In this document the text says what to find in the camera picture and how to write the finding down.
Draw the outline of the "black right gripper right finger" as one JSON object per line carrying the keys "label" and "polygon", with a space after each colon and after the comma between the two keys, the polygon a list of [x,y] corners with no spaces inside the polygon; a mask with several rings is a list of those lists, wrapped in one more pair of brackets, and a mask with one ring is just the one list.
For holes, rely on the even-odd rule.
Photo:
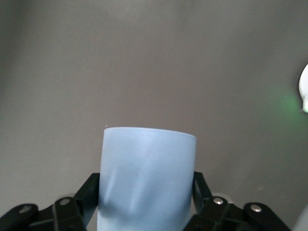
{"label": "black right gripper right finger", "polygon": [[289,231],[290,228],[265,204],[251,202],[238,208],[214,196],[202,173],[194,172],[192,198],[196,214],[186,231]]}

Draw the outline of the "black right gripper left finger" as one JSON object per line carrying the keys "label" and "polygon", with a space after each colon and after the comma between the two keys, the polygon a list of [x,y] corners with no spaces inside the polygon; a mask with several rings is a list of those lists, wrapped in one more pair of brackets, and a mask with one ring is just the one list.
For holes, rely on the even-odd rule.
{"label": "black right gripper left finger", "polygon": [[85,231],[99,198],[99,173],[93,173],[75,195],[58,199],[39,210],[36,204],[20,204],[0,218],[2,231]]}

